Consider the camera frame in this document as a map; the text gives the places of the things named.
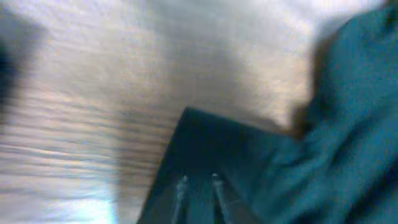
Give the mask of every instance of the wooden table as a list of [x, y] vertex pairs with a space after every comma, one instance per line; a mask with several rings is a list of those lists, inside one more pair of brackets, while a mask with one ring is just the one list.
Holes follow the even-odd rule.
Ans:
[[314, 52], [380, 1], [1, 1], [1, 223], [134, 223], [184, 107], [282, 132]]

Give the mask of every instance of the wooden floor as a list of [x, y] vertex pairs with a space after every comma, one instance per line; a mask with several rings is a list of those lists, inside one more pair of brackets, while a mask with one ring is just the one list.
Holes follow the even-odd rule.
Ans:
[[0, 223], [135, 223], [186, 106], [294, 129], [319, 43], [382, 1], [0, 1]]

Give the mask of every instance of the wooden surface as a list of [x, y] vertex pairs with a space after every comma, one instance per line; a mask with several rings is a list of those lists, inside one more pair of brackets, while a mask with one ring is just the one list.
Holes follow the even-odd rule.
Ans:
[[292, 129], [318, 43], [381, 2], [1, 1], [0, 223], [135, 223], [184, 107]]

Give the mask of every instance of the dark teal cloth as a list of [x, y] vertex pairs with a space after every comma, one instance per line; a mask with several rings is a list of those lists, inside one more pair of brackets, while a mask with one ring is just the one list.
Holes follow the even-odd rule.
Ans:
[[143, 216], [187, 175], [186, 223], [213, 223], [217, 172], [261, 223], [398, 223], [397, 5], [339, 31], [307, 120], [296, 141], [187, 109]]

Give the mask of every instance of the tabletop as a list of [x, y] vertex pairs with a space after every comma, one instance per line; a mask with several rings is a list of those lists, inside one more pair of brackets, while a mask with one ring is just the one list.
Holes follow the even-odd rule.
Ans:
[[1, 0], [0, 222], [135, 223], [186, 106], [295, 134], [323, 43], [381, 4]]

